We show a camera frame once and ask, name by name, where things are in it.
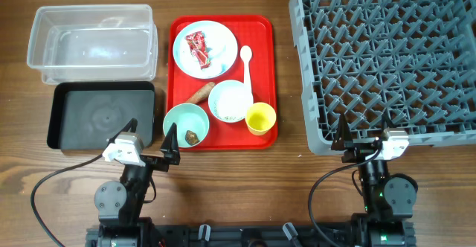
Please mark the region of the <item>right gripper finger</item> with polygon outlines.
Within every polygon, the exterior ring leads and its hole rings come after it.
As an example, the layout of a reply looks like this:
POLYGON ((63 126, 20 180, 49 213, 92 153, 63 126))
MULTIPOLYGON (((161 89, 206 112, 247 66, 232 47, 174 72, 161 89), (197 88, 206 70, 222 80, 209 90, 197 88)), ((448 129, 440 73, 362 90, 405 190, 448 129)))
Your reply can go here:
POLYGON ((353 137, 347 123, 346 116, 341 114, 338 119, 338 127, 331 144, 331 150, 344 151, 353 148, 353 137))
POLYGON ((384 112, 381 116, 381 126, 382 126, 382 131, 384 131, 387 128, 394 128, 395 124, 392 122, 390 119, 388 113, 384 112))

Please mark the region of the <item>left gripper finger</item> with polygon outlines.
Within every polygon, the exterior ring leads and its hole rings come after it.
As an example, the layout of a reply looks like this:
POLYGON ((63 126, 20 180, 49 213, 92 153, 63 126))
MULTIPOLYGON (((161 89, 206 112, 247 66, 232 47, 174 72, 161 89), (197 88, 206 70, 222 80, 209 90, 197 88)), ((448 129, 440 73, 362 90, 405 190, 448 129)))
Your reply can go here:
POLYGON ((172 123, 160 148, 164 155, 178 155, 179 144, 177 140, 177 125, 172 123))
POLYGON ((111 144, 115 142, 115 139, 121 134, 122 132, 132 132, 135 133, 137 129, 138 121, 135 118, 132 118, 117 134, 112 136, 111 138, 107 139, 107 143, 111 144))

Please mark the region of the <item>brown food scrap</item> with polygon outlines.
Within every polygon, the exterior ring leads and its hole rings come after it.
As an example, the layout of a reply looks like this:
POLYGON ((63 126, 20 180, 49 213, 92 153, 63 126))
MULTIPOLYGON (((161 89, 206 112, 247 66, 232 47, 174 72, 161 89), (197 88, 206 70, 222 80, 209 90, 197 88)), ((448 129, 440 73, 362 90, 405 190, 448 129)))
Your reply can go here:
POLYGON ((194 146, 194 145, 197 145, 200 142, 200 139, 198 138, 198 135, 195 132, 193 132, 191 130, 188 130, 188 131, 186 131, 186 134, 185 134, 185 141, 190 146, 194 146))

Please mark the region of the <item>green bowl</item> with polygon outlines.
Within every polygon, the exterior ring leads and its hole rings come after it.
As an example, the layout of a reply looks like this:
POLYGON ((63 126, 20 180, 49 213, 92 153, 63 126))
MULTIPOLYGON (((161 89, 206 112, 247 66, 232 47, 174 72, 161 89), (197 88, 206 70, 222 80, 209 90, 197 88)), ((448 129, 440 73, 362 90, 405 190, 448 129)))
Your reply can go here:
POLYGON ((172 124, 177 126, 177 141, 178 146, 181 148, 198 146, 205 140, 210 128, 210 121, 204 109, 192 103, 181 103, 168 111, 162 125, 165 135, 172 124), (198 138, 197 144, 190 145, 187 143, 187 131, 191 131, 196 135, 198 138))

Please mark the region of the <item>orange carrot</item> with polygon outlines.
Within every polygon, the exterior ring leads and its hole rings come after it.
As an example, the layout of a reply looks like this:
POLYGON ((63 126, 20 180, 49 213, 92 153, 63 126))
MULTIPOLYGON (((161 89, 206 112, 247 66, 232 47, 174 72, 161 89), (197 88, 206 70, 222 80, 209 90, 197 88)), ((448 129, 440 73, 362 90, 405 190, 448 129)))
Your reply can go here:
POLYGON ((212 89, 215 87, 215 82, 209 82, 196 91, 191 97, 189 97, 185 103, 200 104, 208 99, 212 89))

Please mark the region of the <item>white rice grains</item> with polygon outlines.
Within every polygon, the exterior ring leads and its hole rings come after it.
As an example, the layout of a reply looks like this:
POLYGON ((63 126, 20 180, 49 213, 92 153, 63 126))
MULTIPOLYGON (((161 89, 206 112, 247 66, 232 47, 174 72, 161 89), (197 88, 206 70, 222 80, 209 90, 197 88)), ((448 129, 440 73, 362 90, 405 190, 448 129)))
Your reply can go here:
POLYGON ((245 94, 226 91, 221 93, 215 102, 215 112, 221 121, 233 123, 245 117, 249 105, 249 99, 245 94))

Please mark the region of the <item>light blue bowl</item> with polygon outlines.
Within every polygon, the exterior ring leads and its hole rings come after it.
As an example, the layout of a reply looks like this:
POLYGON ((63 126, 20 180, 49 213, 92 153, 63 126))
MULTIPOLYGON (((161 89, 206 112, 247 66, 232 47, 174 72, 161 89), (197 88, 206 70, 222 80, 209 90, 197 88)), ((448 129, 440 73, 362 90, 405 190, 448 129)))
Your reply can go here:
POLYGON ((253 94, 249 88, 237 80, 218 83, 208 97, 212 115, 219 121, 230 124, 242 121, 253 103, 253 94))

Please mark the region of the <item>yellow plastic cup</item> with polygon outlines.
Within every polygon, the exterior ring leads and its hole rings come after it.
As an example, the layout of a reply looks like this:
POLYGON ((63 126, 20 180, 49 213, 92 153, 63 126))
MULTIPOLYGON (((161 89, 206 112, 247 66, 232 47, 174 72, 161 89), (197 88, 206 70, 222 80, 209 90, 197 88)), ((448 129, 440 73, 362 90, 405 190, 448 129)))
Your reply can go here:
POLYGON ((275 109, 263 102, 254 103, 245 114, 248 130, 253 135, 265 135, 276 123, 275 109))

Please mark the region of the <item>red snack wrapper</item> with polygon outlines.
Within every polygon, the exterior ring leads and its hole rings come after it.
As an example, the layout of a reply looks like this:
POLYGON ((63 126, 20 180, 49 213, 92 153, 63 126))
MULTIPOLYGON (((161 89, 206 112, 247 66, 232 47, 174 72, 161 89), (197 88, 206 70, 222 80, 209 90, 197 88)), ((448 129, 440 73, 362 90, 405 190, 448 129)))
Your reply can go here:
POLYGON ((200 69, 210 66, 210 58, 205 43, 205 35, 202 31, 197 31, 186 35, 185 40, 190 48, 190 53, 198 60, 200 69))

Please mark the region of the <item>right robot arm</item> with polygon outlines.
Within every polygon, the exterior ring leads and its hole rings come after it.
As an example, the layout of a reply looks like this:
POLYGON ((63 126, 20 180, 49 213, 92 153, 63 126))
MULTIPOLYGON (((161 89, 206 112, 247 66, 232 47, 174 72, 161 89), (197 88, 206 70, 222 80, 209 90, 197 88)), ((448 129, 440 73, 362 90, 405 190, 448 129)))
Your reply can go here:
POLYGON ((407 132, 385 118, 382 133, 371 142, 354 141, 347 119, 341 115, 331 145, 342 150, 344 163, 357 165, 366 210, 350 220, 349 246, 415 246, 413 216, 418 184, 402 173, 391 175, 387 163, 409 146, 407 132))

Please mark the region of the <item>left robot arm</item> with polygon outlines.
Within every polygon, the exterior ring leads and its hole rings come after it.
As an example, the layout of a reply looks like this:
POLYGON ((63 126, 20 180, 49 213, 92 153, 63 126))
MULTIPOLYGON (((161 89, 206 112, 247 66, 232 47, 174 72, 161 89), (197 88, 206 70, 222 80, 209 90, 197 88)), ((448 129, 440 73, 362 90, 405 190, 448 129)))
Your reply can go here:
POLYGON ((144 144, 135 132, 138 121, 131 121, 108 140, 102 153, 106 161, 124 165, 118 181, 102 184, 94 195, 100 222, 98 232, 88 232, 87 246, 164 246, 165 239, 149 217, 140 217, 148 203, 149 187, 154 187, 152 173, 167 172, 180 163, 177 125, 173 124, 161 145, 162 157, 144 155, 144 144))

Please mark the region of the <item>grey dishwasher rack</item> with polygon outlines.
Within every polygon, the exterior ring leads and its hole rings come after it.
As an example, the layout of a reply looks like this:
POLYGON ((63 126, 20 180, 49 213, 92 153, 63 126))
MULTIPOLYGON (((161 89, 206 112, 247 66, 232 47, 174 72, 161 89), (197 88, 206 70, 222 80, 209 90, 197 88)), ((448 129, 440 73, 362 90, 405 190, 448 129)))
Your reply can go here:
POLYGON ((389 120, 410 145, 475 142, 475 0, 289 0, 309 149, 389 120))

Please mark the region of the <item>black plastic tray bin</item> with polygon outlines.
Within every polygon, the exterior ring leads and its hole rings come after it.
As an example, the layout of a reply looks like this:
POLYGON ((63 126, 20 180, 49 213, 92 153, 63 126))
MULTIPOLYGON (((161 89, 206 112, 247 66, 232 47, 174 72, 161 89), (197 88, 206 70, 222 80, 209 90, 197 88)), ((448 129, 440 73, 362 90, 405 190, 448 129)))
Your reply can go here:
POLYGON ((60 83, 54 90, 47 145, 102 150, 133 118, 145 146, 154 134, 155 87, 147 81, 60 83))

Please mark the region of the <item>clear plastic bin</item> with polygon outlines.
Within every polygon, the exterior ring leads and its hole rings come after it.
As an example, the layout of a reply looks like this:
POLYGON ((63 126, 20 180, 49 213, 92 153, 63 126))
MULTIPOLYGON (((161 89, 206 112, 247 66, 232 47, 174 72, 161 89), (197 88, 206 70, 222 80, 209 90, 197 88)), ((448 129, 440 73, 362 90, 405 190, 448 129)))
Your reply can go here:
POLYGON ((148 4, 40 7, 26 63, 50 85, 152 81, 158 64, 152 8, 148 4))

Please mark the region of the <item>red serving tray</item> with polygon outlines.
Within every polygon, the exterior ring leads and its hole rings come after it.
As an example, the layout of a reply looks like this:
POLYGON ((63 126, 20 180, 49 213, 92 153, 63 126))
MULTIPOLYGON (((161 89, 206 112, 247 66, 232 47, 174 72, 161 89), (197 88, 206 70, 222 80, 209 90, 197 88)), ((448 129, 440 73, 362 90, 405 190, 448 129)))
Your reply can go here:
MULTIPOLYGON (((237 40, 237 46, 248 45, 252 50, 251 87, 256 102, 264 102, 277 109, 274 69, 273 30, 269 20, 259 15, 181 16, 170 27, 168 50, 167 110, 185 102, 209 80, 187 75, 173 56, 173 44, 183 32, 200 21, 213 21, 227 27, 237 40)), ((277 139, 278 125, 265 135, 252 135, 244 121, 225 123, 215 118, 206 102, 199 104, 209 116, 210 129, 206 138, 191 151, 257 150, 270 147, 277 139)))

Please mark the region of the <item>light blue plate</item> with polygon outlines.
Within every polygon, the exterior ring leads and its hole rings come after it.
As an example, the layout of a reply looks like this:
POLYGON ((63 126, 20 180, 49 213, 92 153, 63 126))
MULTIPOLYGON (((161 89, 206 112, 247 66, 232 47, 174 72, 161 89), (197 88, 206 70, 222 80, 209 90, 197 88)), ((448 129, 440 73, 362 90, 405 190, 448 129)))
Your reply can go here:
POLYGON ((237 39, 229 28, 221 23, 202 20, 185 25, 173 43, 173 58, 176 65, 188 76, 208 80, 227 72, 237 59, 237 39), (200 69, 198 60, 190 53, 185 37, 202 31, 210 58, 210 66, 200 69))

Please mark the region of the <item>white plastic spoon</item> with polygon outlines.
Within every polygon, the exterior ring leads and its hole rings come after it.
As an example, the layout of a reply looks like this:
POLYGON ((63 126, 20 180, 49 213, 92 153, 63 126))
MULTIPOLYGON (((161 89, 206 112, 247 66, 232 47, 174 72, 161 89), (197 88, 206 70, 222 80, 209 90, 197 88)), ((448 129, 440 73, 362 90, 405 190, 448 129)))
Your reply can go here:
POLYGON ((252 50, 248 45, 244 45, 241 47, 239 55, 243 62, 243 68, 244 68, 243 84, 245 86, 246 91, 249 94, 252 94, 251 73, 250 73, 250 61, 252 58, 252 50))

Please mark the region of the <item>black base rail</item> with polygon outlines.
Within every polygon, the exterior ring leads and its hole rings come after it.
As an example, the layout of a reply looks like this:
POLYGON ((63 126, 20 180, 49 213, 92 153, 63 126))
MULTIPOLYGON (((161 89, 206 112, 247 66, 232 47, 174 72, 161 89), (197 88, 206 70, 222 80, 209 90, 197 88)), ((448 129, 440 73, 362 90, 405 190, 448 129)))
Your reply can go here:
MULTIPOLYGON (((321 230, 339 246, 415 246, 414 224, 369 225, 321 223, 321 230)), ((303 225, 235 226, 200 229, 186 225, 157 225, 160 246, 328 246, 312 227, 303 225)))

